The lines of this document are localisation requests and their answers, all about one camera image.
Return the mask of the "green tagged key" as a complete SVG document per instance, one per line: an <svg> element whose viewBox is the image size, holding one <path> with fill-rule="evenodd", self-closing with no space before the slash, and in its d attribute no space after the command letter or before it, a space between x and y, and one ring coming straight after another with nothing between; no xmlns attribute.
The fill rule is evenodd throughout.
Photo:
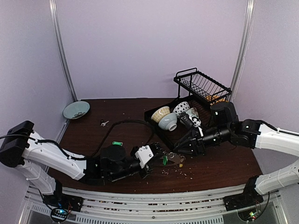
<svg viewBox="0 0 299 224"><path fill-rule="evenodd" d="M168 157L166 155L163 156L163 165L166 166L168 163Z"/></svg>
<svg viewBox="0 0 299 224"><path fill-rule="evenodd" d="M118 141L113 141L112 142L113 145L118 145L118 146L123 146L122 142L118 142Z"/></svg>

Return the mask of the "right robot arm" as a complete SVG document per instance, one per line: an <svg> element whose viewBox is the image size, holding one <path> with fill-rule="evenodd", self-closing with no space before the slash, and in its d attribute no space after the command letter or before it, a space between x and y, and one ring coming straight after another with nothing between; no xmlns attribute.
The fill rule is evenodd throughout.
<svg viewBox="0 0 299 224"><path fill-rule="evenodd" d="M214 127L202 129L194 125L185 112L180 121L189 129L174 147L175 152L198 155L206 148L230 142L234 146L251 149L269 149L294 156L299 155L299 134L276 128L263 120L240 121L231 102L219 102L210 107ZM281 168L267 175L251 177L240 194L240 203L251 205L257 196L277 190L299 181L299 162Z"/></svg>

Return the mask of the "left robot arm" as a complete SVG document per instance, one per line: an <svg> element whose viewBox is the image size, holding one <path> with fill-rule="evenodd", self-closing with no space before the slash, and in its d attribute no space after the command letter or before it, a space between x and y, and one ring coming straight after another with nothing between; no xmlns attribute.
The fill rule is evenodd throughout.
<svg viewBox="0 0 299 224"><path fill-rule="evenodd" d="M62 193L62 184L49 176L41 165L78 182L100 186L135 174L145 178L152 172L150 163L162 155L161 145L153 142L134 147L130 156L124 147L116 144L100 149L99 154L84 156L63 149L54 140L42 138L33 127L34 123L27 120L1 137L0 162L22 173L57 207L66 205L67 196Z"/></svg>

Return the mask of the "pale green bowl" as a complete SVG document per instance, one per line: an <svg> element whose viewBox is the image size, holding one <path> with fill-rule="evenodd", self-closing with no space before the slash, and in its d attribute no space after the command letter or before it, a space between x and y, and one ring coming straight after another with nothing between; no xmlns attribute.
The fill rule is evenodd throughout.
<svg viewBox="0 0 299 224"><path fill-rule="evenodd" d="M196 107L192 107L186 111L189 118L199 118L199 114Z"/></svg>

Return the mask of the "grey striped bowl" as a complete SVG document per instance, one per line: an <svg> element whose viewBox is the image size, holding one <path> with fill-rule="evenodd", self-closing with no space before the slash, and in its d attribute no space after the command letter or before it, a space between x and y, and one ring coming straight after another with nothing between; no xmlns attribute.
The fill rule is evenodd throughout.
<svg viewBox="0 0 299 224"><path fill-rule="evenodd" d="M160 129L165 131L174 131L177 128L177 116L175 113L169 113L158 123Z"/></svg>

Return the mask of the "black white patterned bowl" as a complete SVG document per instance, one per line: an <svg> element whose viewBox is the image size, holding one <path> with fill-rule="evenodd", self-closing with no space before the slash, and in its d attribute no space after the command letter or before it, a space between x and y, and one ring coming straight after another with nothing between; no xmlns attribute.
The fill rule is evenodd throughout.
<svg viewBox="0 0 299 224"><path fill-rule="evenodd" d="M179 103L179 104L173 109L173 113L174 113L177 117L179 117L179 115L180 115L182 112L187 112L189 109L190 109L190 106L189 106L188 102L183 101L183 102Z"/></svg>

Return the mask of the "yellow dotted bowl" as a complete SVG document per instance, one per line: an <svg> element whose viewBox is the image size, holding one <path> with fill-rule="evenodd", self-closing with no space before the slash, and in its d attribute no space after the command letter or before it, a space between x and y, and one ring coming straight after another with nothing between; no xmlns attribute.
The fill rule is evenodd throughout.
<svg viewBox="0 0 299 224"><path fill-rule="evenodd" d="M168 115L170 113L170 108L168 106L163 106L161 108L159 108L158 110L156 110L152 116L151 116L151 120L153 120L156 123L159 123L160 120L165 117L166 115Z"/></svg>

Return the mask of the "black tagged silver key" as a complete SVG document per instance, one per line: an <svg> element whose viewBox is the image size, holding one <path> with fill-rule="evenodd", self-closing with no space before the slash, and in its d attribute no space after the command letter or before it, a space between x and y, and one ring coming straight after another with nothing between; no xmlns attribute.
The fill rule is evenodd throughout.
<svg viewBox="0 0 299 224"><path fill-rule="evenodd" d="M101 126L106 126L108 122L109 122L109 120L104 121L104 120L102 119L102 120L100 121L100 125L101 125Z"/></svg>

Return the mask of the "pale green plate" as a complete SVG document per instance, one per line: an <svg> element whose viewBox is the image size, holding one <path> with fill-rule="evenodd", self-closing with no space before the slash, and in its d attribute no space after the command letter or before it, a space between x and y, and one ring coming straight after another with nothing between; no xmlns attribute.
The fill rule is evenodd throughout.
<svg viewBox="0 0 299 224"><path fill-rule="evenodd" d="M63 110L63 116L66 119L78 119L87 114L90 110L90 105L85 101L76 101L67 105Z"/></svg>

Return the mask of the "aluminium rail frame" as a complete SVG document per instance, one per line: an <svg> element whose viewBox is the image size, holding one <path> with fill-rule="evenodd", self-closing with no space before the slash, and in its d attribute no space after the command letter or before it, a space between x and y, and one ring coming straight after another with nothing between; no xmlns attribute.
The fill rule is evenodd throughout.
<svg viewBox="0 0 299 224"><path fill-rule="evenodd" d="M71 211L64 223L71 224L290 224L278 191L271 193L265 212L254 222L241 220L241 211L255 205L227 211L224 197L242 192L243 185L205 191L165 194L121 194L63 188L63 193L83 198L81 211ZM45 215L50 209L42 203L38 190L29 186L17 224L33 223L33 213Z"/></svg>

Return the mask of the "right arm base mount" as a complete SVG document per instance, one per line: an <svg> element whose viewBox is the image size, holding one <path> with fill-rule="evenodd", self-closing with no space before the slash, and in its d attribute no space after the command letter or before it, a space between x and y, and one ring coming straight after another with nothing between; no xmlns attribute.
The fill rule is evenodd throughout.
<svg viewBox="0 0 299 224"><path fill-rule="evenodd" d="M263 196L255 190L257 178L257 175L249 178L242 193L223 198L226 211L239 210L256 205L256 202L263 202Z"/></svg>

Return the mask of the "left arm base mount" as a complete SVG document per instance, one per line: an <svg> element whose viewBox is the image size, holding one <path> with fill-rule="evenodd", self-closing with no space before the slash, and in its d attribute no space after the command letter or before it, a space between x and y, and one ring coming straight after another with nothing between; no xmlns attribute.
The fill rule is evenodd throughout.
<svg viewBox="0 0 299 224"><path fill-rule="evenodd" d="M43 203L50 209L50 218L56 224L66 221L72 211L80 212L83 198L72 196L62 192L62 184L55 180L55 188L52 194L40 193Z"/></svg>

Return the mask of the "right corner metal post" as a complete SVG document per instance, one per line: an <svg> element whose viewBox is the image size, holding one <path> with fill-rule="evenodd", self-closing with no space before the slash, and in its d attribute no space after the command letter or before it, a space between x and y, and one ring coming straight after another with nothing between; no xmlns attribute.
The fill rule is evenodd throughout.
<svg viewBox="0 0 299 224"><path fill-rule="evenodd" d="M247 1L241 43L240 43L239 52L238 52L233 78L231 82L232 93L229 97L229 101L231 102L236 97L238 87L242 77L242 71L245 64L245 55L249 45L250 35L252 31L252 23L254 20L255 2L256 2L255 0Z"/></svg>

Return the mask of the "corner metal post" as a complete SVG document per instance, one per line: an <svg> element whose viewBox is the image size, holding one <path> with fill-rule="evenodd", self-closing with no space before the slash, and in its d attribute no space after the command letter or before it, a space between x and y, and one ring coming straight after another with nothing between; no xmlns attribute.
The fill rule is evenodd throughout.
<svg viewBox="0 0 299 224"><path fill-rule="evenodd" d="M247 1L241 43L240 43L239 52L238 52L233 78L231 82L232 93L229 97L229 101L231 102L236 97L238 87L242 77L242 71L245 64L245 55L249 45L250 35L252 31L252 23L254 20L255 2L256 2L255 0Z"/></svg>
<svg viewBox="0 0 299 224"><path fill-rule="evenodd" d="M61 35L61 30L59 26L59 18L58 18L58 12L57 12L57 1L56 0L49 0L49 7L50 7L50 15L53 22L54 32L56 36L56 42L59 52L59 57L61 61L61 65L63 68L64 76L67 82L67 86L69 88L69 92L71 94L72 100L75 102L78 100L77 95L75 93L74 85L71 79L66 54L63 46L63 40Z"/></svg>

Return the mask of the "left corner metal post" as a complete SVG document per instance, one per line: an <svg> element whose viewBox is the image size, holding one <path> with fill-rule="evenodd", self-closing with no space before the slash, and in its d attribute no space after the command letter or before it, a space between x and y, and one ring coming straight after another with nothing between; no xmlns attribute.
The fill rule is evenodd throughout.
<svg viewBox="0 0 299 224"><path fill-rule="evenodd" d="M75 102L78 100L77 95L75 93L74 85L71 79L66 54L63 46L63 40L61 35L61 30L59 26L59 18L58 18L58 12L57 12L57 1L56 0L49 0L49 7L50 7L50 15L53 22L54 32L56 36L56 42L59 52L59 57L61 61L61 65L63 68L64 76L67 82L67 86L69 88L69 92L71 94L72 100Z"/></svg>

